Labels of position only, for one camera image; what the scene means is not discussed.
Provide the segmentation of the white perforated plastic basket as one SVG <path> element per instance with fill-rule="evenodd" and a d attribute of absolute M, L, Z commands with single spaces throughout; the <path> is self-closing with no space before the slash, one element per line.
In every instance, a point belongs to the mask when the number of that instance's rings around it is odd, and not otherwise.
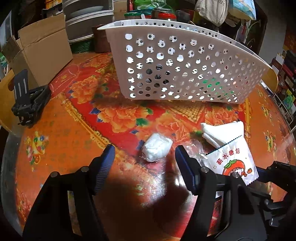
<path fill-rule="evenodd" d="M 239 42 L 202 27 L 166 20 L 116 21 L 106 31 L 119 87 L 134 100 L 242 103 L 269 66 Z M 209 98 L 204 79 L 230 79 L 236 95 Z"/>

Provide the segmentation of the white towel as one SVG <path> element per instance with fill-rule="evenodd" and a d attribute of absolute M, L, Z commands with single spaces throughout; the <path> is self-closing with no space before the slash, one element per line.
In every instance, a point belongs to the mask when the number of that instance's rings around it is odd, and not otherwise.
<path fill-rule="evenodd" d="M 216 149 L 228 144 L 239 136 L 244 136 L 242 121 L 212 126 L 201 123 L 202 137 Z"/>

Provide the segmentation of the wooden chair left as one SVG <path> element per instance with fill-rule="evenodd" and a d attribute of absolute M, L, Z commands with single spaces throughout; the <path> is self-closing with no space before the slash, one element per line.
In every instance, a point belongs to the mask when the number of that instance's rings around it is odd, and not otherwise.
<path fill-rule="evenodd" d="M 1 81 L 1 107 L 0 107 L 0 119 L 1 126 L 12 133 L 13 135 L 18 135 L 19 130 L 17 127 L 18 118 L 14 116 L 11 108 L 15 104 L 15 95 L 13 87 L 13 78 L 15 74 L 13 70 L 10 70 L 8 74 Z"/>

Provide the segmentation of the shelf with boxes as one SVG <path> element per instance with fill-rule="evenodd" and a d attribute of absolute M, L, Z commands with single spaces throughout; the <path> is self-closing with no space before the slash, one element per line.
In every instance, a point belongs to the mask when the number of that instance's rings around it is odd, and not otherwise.
<path fill-rule="evenodd" d="M 295 53 L 290 50 L 283 51 L 272 59 L 270 65 L 278 78 L 273 99 L 288 123 L 290 131 L 293 132 L 295 131 Z"/>

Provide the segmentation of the tomato print snack packet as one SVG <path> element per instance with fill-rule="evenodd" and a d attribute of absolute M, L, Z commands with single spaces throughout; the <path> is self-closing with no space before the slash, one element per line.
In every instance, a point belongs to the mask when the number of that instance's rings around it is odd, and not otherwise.
<path fill-rule="evenodd" d="M 251 151 L 243 136 L 210 152 L 206 157 L 216 174 L 230 176 L 236 172 L 246 185 L 259 178 Z"/>

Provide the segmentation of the wooden chair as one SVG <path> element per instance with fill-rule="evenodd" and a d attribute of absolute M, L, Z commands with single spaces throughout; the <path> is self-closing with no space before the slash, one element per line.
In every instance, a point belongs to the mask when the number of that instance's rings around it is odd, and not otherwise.
<path fill-rule="evenodd" d="M 19 130 L 17 127 L 18 118 L 14 116 L 11 108 L 15 104 L 15 95 L 13 87 L 13 78 L 15 74 L 13 70 L 10 70 L 8 74 L 1 81 L 1 107 L 0 107 L 0 119 L 1 126 L 12 133 L 13 135 L 18 135 Z"/>
<path fill-rule="evenodd" d="M 276 92 L 278 88 L 278 76 L 272 68 L 268 69 L 268 71 L 262 76 L 261 80 L 272 92 Z"/>

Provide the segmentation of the blue printed tote bag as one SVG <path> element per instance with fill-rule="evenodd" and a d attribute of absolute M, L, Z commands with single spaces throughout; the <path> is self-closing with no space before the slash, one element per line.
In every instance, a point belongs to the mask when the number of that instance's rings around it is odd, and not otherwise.
<path fill-rule="evenodd" d="M 254 0 L 230 0 L 228 11 L 238 19 L 256 20 Z"/>

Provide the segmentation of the brown cardboard box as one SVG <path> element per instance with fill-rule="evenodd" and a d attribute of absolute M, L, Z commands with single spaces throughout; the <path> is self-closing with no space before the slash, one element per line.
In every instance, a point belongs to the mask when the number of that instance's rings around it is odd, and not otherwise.
<path fill-rule="evenodd" d="M 2 49 L 15 75 L 28 71 L 29 88 L 49 84 L 72 59 L 64 14 L 39 20 L 10 37 Z"/>

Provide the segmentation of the beige canvas tote bag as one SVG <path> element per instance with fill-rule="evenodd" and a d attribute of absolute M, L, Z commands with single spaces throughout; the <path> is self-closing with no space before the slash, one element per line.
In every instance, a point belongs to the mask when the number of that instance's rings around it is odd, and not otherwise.
<path fill-rule="evenodd" d="M 198 0 L 195 11 L 201 17 L 220 27 L 228 15 L 229 0 Z"/>

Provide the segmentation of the grey tiered storage rack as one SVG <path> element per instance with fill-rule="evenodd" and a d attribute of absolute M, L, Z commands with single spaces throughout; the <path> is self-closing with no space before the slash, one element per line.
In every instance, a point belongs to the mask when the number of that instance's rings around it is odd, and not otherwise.
<path fill-rule="evenodd" d="M 92 28 L 114 21 L 113 1 L 62 1 L 65 25 L 70 44 L 93 37 Z"/>

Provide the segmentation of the green shopping bag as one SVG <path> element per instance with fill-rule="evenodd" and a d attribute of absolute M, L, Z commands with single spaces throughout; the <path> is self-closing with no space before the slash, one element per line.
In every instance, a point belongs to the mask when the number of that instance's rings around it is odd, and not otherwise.
<path fill-rule="evenodd" d="M 135 9 L 171 9 L 166 0 L 134 0 L 133 6 L 135 7 Z"/>

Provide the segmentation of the clear plastic bag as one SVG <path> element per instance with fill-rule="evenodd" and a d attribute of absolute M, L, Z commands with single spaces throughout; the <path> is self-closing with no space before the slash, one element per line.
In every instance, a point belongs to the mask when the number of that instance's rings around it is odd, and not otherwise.
<path fill-rule="evenodd" d="M 195 158 L 198 162 L 203 162 L 208 160 L 206 153 L 203 149 L 203 146 L 198 140 L 187 141 L 187 142 L 184 142 L 182 145 L 185 148 L 186 152 L 188 153 L 189 157 Z"/>

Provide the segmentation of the red floral tablecloth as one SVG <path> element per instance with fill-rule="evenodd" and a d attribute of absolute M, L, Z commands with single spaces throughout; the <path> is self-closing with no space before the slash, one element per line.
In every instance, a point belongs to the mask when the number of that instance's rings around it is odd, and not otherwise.
<path fill-rule="evenodd" d="M 116 157 L 94 200 L 111 240 L 179 240 L 192 213 L 196 197 L 185 188 L 175 152 L 155 163 L 140 158 L 153 133 L 178 146 L 201 141 L 201 123 L 243 121 L 257 166 L 295 164 L 295 139 L 260 85 L 239 105 L 131 101 L 121 95 L 111 54 L 84 53 L 74 56 L 50 87 L 40 120 L 9 136 L 5 146 L 2 200 L 17 232 L 51 172 L 74 172 L 108 144 L 116 147 Z"/>

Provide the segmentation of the green foil snack bag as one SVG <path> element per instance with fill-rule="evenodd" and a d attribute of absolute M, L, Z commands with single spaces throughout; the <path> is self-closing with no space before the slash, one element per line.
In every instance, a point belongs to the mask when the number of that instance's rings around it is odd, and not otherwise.
<path fill-rule="evenodd" d="M 230 79 L 210 78 L 201 82 L 199 90 L 209 98 L 228 98 L 236 95 Z"/>

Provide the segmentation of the red-lid pickle jar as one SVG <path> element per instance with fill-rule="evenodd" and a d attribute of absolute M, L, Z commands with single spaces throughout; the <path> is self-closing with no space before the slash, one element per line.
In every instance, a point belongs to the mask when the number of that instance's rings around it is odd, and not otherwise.
<path fill-rule="evenodd" d="M 169 9 L 153 9 L 152 19 L 176 21 L 176 15 Z"/>

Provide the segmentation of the wooden chair right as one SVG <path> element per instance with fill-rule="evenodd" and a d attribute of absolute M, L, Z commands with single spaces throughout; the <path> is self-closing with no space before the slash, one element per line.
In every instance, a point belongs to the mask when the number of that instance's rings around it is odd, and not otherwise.
<path fill-rule="evenodd" d="M 278 76 L 272 68 L 268 69 L 268 71 L 262 76 L 261 80 L 272 92 L 276 92 L 278 88 Z"/>

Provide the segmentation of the white soft ball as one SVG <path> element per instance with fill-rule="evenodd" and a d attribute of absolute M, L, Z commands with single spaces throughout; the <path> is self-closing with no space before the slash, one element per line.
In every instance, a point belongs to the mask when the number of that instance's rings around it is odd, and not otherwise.
<path fill-rule="evenodd" d="M 173 141 L 160 133 L 153 133 L 142 147 L 142 155 L 148 162 L 163 159 L 169 153 Z"/>

